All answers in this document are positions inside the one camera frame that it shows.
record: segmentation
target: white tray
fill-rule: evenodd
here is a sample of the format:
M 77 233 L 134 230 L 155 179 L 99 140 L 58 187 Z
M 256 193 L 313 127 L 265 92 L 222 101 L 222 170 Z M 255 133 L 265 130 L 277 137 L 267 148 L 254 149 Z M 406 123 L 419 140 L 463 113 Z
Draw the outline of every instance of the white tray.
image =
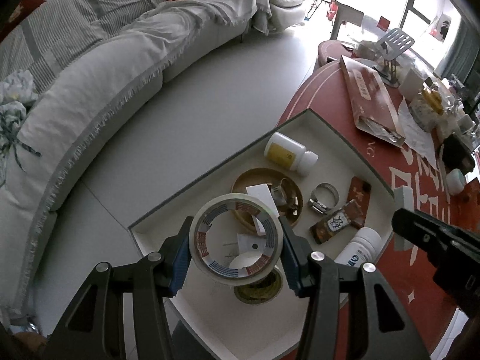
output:
M 285 171 L 263 157 L 265 145 L 274 131 L 295 139 L 318 154 L 318 162 L 307 177 Z M 130 230 L 141 253 L 147 255 L 159 250 L 167 237 L 177 234 L 187 216 L 194 216 L 212 198 L 229 193 L 235 179 L 254 167 L 270 167 L 287 174 L 301 189 L 305 204 L 312 189 L 321 182 L 333 184 L 338 189 L 340 206 L 346 201 L 353 176 L 368 181 L 372 188 L 365 225 L 380 234 L 385 247 L 392 235 L 390 221 L 395 210 L 392 192 L 356 150 L 311 110 L 302 112 L 274 131 L 134 223 Z M 317 245 L 309 228 L 319 220 L 320 217 L 305 205 L 294 232 L 305 237 L 314 250 L 334 259 L 356 230 L 347 227 L 327 243 Z M 245 229 L 231 213 L 219 216 L 215 225 L 217 222 L 225 231 L 223 242 L 230 243 L 224 247 L 225 256 L 238 254 L 236 234 L 245 232 Z M 229 360 L 277 359 L 289 352 L 298 344 L 308 305 L 308 299 L 296 298 L 286 283 L 270 302 L 244 304 L 235 298 L 231 287 L 211 280 L 193 262 L 183 289 L 171 302 L 181 320 L 205 348 L 215 357 Z

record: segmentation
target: paper sheet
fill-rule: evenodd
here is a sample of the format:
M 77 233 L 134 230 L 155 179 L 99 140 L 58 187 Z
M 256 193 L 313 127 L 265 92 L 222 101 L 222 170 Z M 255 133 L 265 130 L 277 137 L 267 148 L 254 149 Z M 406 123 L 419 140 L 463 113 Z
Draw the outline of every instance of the paper sheet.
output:
M 437 161 L 435 159 L 435 146 L 429 132 L 423 131 L 410 114 L 409 107 L 403 99 L 398 108 L 398 120 L 402 124 L 405 132 L 405 143 L 410 149 L 415 150 L 424 157 L 433 169 L 437 170 Z

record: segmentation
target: silver screw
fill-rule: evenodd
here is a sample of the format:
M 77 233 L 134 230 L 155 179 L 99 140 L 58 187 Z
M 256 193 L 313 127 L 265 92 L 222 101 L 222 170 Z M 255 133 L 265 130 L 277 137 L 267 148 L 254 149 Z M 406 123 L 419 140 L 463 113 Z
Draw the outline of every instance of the silver screw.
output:
M 99 262 L 97 266 L 95 267 L 97 269 L 97 272 L 105 272 L 109 269 L 109 263 L 108 262 Z
M 377 267 L 375 265 L 373 265 L 371 262 L 366 262 L 363 264 L 363 270 L 365 272 L 375 272 L 377 270 Z
M 157 251 L 153 251 L 148 255 L 147 258 L 148 258 L 149 261 L 155 262 L 155 261 L 158 261 L 159 259 L 161 259 L 162 255 L 160 253 L 158 253 Z
M 322 261 L 325 258 L 325 255 L 321 251 L 313 251 L 310 257 L 315 261 Z

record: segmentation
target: bottle cap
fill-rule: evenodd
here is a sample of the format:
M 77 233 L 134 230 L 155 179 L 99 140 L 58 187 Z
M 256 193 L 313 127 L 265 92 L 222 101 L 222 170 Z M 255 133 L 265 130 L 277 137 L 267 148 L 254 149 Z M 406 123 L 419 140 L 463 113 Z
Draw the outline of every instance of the bottle cap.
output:
M 318 156 L 314 152 L 306 151 L 298 163 L 297 172 L 302 176 L 306 176 L 310 173 L 317 160 Z
M 355 237 L 363 238 L 366 240 L 375 250 L 375 256 L 382 251 L 382 238 L 378 235 L 378 233 L 370 227 L 362 227 Z

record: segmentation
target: wooden plate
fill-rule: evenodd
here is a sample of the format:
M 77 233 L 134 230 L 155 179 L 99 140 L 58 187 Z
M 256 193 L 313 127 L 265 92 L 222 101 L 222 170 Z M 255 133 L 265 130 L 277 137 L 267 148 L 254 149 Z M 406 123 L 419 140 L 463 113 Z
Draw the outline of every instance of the wooden plate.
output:
M 278 185 L 282 179 L 287 179 L 294 189 L 295 194 L 298 197 L 298 215 L 293 216 L 292 214 L 286 214 L 285 212 L 281 212 L 280 216 L 285 216 L 290 223 L 290 226 L 294 227 L 300 215 L 302 214 L 303 208 L 303 197 L 300 188 L 298 185 L 287 175 L 284 175 L 282 172 L 279 172 L 274 169 L 269 168 L 253 168 L 249 169 L 246 172 L 242 173 L 238 178 L 235 180 L 232 186 L 232 192 L 239 192 L 239 193 L 247 193 L 246 187 L 251 185 L 258 185 L 258 184 L 273 184 Z M 232 211 L 234 216 L 244 225 L 251 233 L 257 234 L 255 230 L 254 220 L 250 214 L 245 211 Z

